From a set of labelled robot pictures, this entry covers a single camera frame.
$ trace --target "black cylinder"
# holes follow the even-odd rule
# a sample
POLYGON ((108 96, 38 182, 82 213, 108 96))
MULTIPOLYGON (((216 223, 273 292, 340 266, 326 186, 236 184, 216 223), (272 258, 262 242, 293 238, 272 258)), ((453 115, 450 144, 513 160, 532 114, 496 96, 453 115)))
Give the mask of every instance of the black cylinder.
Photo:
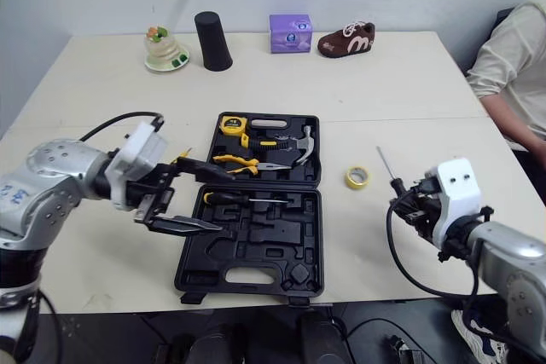
POLYGON ((0 289, 28 285, 38 278, 47 249, 0 249, 0 289))
POLYGON ((212 72, 222 72, 233 64, 225 42, 220 16, 214 12, 195 15, 195 27, 203 53, 203 65, 212 72))

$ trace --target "white table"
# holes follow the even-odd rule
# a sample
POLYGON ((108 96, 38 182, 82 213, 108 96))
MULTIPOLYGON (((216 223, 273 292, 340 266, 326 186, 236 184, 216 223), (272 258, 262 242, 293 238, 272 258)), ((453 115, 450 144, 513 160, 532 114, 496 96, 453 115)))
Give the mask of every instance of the white table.
MULTIPOLYGON (((181 39, 194 59, 180 72, 167 75, 144 69, 141 37, 73 39, 0 142, 0 169, 15 168, 40 142, 80 137, 105 118, 136 109, 166 115, 161 130, 170 143, 165 161, 186 147, 194 148, 193 158, 204 159, 216 117, 225 110, 317 114, 326 288, 314 303, 426 296, 396 270, 386 247, 384 219, 393 192, 376 145, 407 183, 439 162, 468 157, 484 204, 496 209, 496 220, 543 239, 542 202, 435 34, 378 33, 371 53, 336 61, 314 53, 269 55, 266 35, 234 34, 228 43, 235 64, 221 73, 199 66, 193 35, 181 39), (413 44, 415 49, 400 44, 413 44), (96 55, 97 50, 104 58, 96 55), (425 64, 421 72, 415 71, 425 64), (290 81, 268 100, 283 72, 290 81), (427 78, 430 72, 435 73, 436 84, 427 78), (396 104, 381 104, 382 98, 396 104), (362 191, 352 191, 343 182, 352 165, 363 165, 371 173, 371 182, 362 191)), ((90 143, 104 150, 117 147, 135 123, 115 126, 90 143)), ((199 184, 183 176, 175 188, 169 213, 189 215, 199 184)), ((394 228, 400 256, 415 277, 441 290, 468 292, 470 273, 462 262, 440 264, 434 248, 412 227, 395 218, 394 228)), ((180 304, 180 292, 172 283, 182 247, 183 238, 150 233, 107 201, 85 201, 51 246, 43 288, 63 313, 283 302, 269 296, 209 294, 200 306, 180 304)))

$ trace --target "toolbox latch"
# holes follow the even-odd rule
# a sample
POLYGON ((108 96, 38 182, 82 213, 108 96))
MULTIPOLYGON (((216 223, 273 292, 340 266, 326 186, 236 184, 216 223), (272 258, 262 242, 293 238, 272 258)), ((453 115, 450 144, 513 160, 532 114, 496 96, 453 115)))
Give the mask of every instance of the toolbox latch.
POLYGON ((290 305, 290 307, 306 308, 309 307, 311 303, 309 301, 309 298, 298 298, 292 296, 288 298, 288 304, 290 305))
POLYGON ((206 293, 192 293, 186 292, 180 297, 180 303, 182 304, 201 304, 206 293))

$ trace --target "yellow tape measure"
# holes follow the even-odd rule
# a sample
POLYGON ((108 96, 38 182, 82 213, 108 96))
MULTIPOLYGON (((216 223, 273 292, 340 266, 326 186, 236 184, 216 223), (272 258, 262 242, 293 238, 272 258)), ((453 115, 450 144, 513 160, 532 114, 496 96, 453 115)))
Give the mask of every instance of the yellow tape measure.
POLYGON ((247 119, 224 115, 220 122, 220 130, 225 136, 242 136, 247 129, 247 119))
POLYGON ((351 189, 362 189, 369 182, 369 173, 362 166, 353 166, 345 173, 345 182, 351 189))

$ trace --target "robotic arm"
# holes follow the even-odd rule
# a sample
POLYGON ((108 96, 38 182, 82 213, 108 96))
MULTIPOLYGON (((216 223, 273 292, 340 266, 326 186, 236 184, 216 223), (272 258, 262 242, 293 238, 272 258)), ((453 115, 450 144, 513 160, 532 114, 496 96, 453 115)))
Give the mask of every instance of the robotic arm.
POLYGON ((82 199, 110 199, 149 230, 187 236, 219 226, 190 217, 161 217, 181 173, 216 180, 222 168, 178 158, 158 164, 166 143, 163 118, 140 123, 121 149, 104 153, 82 141, 59 139, 36 147, 13 173, 0 176, 0 359, 32 352, 38 323, 39 272, 49 246, 82 199))
POLYGON ((440 262, 457 257, 476 266, 479 277, 507 302, 512 336, 546 357, 544 243, 490 221, 493 210, 480 209, 481 192, 467 159, 432 168, 409 190, 399 178, 391 185, 398 198, 392 200, 390 211, 440 250, 440 262))

